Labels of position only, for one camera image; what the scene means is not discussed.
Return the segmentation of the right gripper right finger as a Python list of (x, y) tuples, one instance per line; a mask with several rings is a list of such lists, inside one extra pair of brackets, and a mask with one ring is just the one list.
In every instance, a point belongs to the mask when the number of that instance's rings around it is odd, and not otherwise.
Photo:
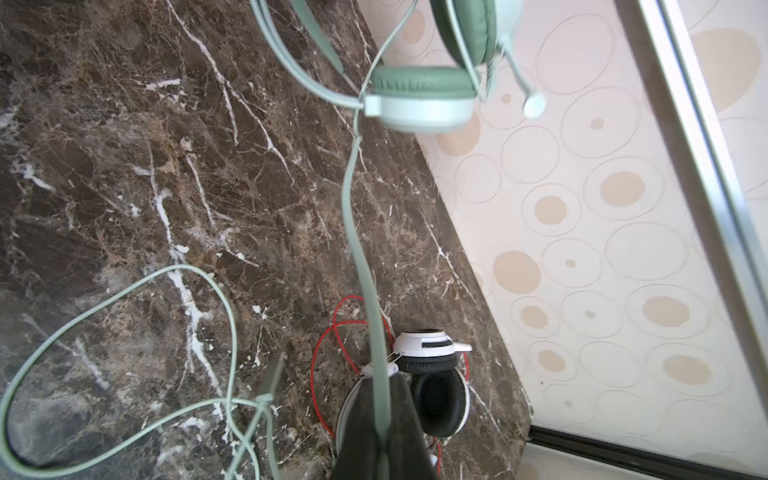
[(386, 444), (389, 478), (437, 479), (404, 374), (398, 373), (390, 378), (390, 393), (392, 418)]

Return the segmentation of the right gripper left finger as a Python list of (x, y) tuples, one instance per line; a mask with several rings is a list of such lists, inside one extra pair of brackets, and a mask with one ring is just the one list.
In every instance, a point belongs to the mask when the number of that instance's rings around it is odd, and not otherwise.
[(382, 479), (382, 447), (375, 428), (370, 378), (361, 377), (354, 384), (337, 420), (337, 458), (330, 478)]

